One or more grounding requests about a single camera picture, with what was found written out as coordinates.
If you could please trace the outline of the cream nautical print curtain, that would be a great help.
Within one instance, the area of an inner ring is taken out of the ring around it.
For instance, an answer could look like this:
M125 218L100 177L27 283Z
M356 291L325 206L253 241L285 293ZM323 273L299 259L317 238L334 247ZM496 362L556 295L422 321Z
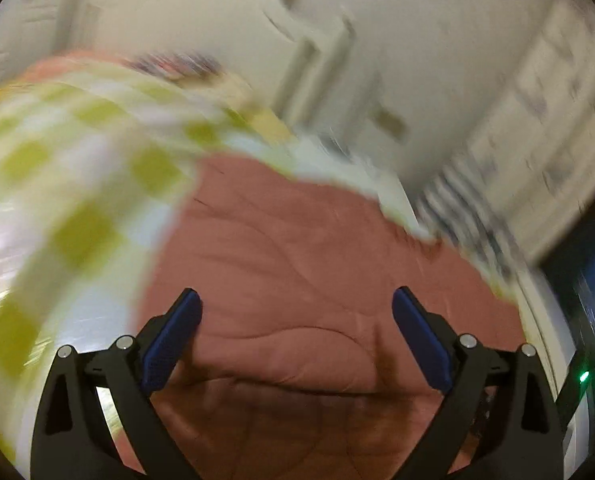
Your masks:
M595 4L555 0L503 95L415 201L482 266L535 264L595 198Z

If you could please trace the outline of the wall socket plate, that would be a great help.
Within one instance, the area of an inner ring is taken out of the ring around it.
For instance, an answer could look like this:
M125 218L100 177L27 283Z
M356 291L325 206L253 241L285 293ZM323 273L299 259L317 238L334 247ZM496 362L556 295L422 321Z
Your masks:
M375 123L375 128L396 141L403 140L407 133L407 125L404 119L384 107L380 107L373 114L373 122Z

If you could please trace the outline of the patterned multicolour pillow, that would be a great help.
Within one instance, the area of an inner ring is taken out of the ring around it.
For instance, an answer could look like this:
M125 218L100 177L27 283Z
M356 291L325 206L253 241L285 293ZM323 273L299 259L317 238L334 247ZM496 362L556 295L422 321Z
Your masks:
M130 58L127 65L141 73L174 82L207 79L221 74L221 66L217 61L198 53L149 53Z

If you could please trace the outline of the white wooden headboard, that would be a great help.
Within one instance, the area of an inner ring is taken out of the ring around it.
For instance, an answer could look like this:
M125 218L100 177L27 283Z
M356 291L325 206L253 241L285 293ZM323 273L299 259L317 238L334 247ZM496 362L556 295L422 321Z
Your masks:
M288 124L309 122L352 47L351 21L327 29L294 0L78 0L70 46L120 55L198 52L240 75Z

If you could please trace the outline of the pink folded blanket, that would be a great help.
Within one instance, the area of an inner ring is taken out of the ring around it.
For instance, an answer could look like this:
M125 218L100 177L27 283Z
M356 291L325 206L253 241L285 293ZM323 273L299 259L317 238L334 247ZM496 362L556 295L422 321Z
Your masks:
M125 58L117 55L111 55L89 50L71 50L61 52L57 55L43 58L35 62L22 73L18 79L24 82L37 82L43 79L56 77L66 74L72 70L78 70L82 66L92 62L115 63L122 65L126 62Z

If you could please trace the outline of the red-brown quilted jacket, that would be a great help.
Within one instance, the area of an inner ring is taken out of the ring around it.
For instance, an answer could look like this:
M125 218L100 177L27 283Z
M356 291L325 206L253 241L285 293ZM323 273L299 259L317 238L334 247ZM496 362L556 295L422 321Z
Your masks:
M453 248L377 202L255 159L205 159L137 321L192 288L198 333L154 408L205 479L388 479L442 398L392 314L396 289L486 346L524 339L518 309Z

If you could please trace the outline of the green white checkered bed sheet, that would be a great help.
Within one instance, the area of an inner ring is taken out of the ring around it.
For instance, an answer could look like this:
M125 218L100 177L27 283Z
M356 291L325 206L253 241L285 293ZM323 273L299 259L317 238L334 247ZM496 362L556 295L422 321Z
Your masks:
M233 76L183 89L110 63L0 89L0 448L20 472L60 344L111 344L214 152L351 188L426 237L398 179L296 136Z

